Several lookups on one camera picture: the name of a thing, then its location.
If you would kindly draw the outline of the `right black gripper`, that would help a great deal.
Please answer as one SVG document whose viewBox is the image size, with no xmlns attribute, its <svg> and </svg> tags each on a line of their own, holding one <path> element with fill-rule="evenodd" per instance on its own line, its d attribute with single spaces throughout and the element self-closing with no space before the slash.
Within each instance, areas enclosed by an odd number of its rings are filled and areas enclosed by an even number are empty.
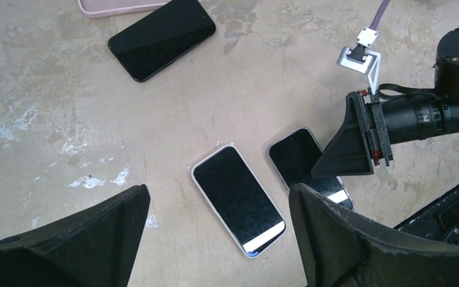
<svg viewBox="0 0 459 287">
<path fill-rule="evenodd" d="M 345 97 L 344 121 L 311 170 L 313 178 L 372 175 L 391 146 L 459 133 L 459 99 L 407 94 L 382 102 L 365 91 Z"/>
</svg>

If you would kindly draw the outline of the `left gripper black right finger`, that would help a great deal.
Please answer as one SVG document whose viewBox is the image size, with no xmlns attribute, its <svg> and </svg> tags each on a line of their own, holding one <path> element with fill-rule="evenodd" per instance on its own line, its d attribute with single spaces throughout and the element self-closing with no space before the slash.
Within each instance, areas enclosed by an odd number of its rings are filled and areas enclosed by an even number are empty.
<svg viewBox="0 0 459 287">
<path fill-rule="evenodd" d="M 387 227 L 305 184 L 290 189 L 289 209 L 308 286 L 459 286 L 459 245 Z"/>
</svg>

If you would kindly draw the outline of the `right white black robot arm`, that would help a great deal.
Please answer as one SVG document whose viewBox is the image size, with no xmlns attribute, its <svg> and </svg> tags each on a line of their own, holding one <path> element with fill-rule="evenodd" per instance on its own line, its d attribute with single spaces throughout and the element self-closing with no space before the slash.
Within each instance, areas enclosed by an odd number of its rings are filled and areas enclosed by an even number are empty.
<svg viewBox="0 0 459 287">
<path fill-rule="evenodd" d="M 371 175 L 393 160 L 394 144 L 459 133 L 459 28 L 439 41 L 434 69 L 433 88 L 380 84 L 349 93 L 312 177 Z"/>
</svg>

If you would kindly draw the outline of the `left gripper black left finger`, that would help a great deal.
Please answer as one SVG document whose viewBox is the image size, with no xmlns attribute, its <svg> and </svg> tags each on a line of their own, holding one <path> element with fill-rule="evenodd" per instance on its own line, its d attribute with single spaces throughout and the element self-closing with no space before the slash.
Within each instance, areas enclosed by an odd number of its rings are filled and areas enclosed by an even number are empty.
<svg viewBox="0 0 459 287">
<path fill-rule="evenodd" d="M 0 240 L 0 286 L 127 286 L 148 217 L 145 185 Z"/>
</svg>

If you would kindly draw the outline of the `pink phone case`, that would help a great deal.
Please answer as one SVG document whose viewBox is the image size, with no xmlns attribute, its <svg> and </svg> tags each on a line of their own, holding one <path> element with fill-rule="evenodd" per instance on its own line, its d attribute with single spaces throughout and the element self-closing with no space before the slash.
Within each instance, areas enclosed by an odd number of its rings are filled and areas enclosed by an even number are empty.
<svg viewBox="0 0 459 287">
<path fill-rule="evenodd" d="M 77 0 L 83 15 L 89 19 L 153 11 L 169 0 Z"/>
</svg>

